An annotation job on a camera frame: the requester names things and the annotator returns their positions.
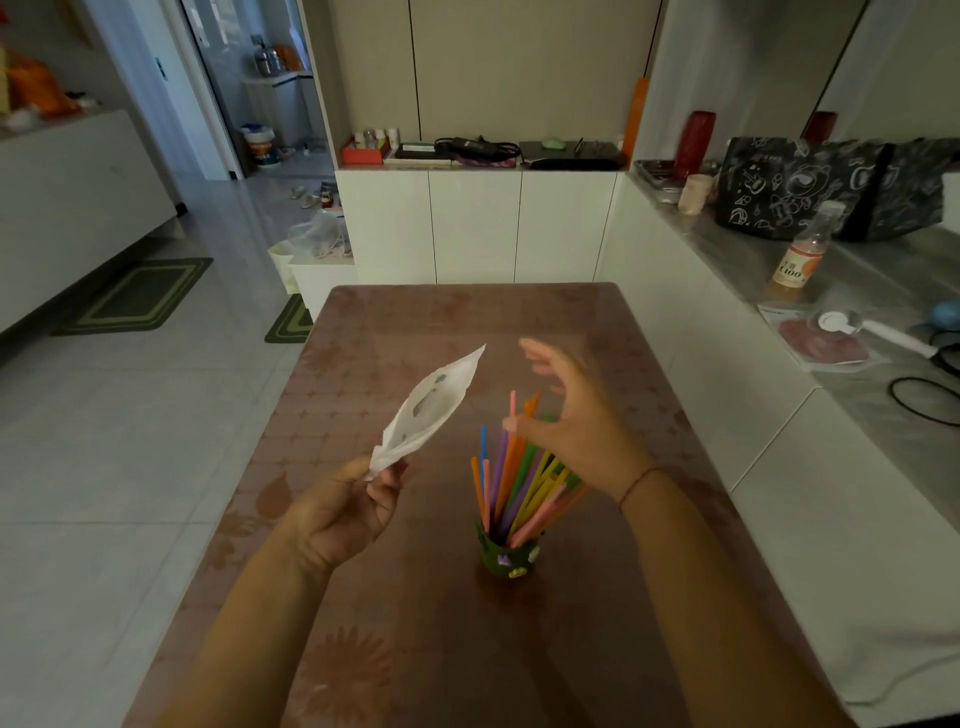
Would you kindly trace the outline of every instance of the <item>green cup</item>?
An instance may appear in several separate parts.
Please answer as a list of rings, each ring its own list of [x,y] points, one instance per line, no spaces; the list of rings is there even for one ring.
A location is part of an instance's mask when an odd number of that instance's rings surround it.
[[[494,576],[501,579],[516,579],[530,573],[540,556],[537,540],[528,541],[519,548],[505,548],[491,541],[480,523],[477,523],[477,538],[480,540],[480,560]]]

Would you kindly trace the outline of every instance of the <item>hand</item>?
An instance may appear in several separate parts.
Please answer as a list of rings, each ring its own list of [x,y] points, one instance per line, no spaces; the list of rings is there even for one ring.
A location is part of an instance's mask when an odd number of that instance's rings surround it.
[[[520,339],[535,374],[555,376],[564,409],[555,423],[508,417],[503,428],[557,455],[587,485],[621,500],[653,465],[645,448],[613,410],[599,381],[567,353],[536,339]]]
[[[297,498],[283,517],[280,528],[308,570],[329,576],[376,541],[393,517],[407,465],[401,460],[365,483],[369,467],[369,456],[344,463]]]

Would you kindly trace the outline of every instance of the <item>crumpled paper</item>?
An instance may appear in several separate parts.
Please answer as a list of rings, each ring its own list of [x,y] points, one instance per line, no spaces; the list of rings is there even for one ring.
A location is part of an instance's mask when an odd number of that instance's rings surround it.
[[[486,348],[484,344],[474,353],[441,367],[414,387],[383,430],[382,444],[373,448],[368,480],[401,457],[416,452],[433,437],[464,400]]]

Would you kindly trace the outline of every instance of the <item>table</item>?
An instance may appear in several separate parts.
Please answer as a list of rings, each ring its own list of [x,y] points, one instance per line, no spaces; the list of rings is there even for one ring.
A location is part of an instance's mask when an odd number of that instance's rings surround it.
[[[152,724],[291,499],[369,451],[420,379],[482,344],[467,397],[416,457],[420,471],[393,523],[334,574],[284,728],[688,725],[632,536],[608,498],[590,494],[552,526],[532,574],[500,581],[480,564],[468,463],[479,425],[498,425],[511,389],[522,399],[543,389],[541,413],[560,406],[530,372],[520,335],[579,354],[606,381],[803,651],[616,286],[343,286],[314,326],[125,725]]]

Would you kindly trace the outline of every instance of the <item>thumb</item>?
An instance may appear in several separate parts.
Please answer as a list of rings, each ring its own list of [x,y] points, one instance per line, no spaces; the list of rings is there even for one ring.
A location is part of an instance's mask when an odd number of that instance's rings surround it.
[[[515,432],[539,448],[554,449],[553,446],[556,442],[557,434],[556,423],[548,423],[543,420],[535,420],[525,415],[519,415],[517,417],[503,418],[503,428],[507,430],[507,432]]]

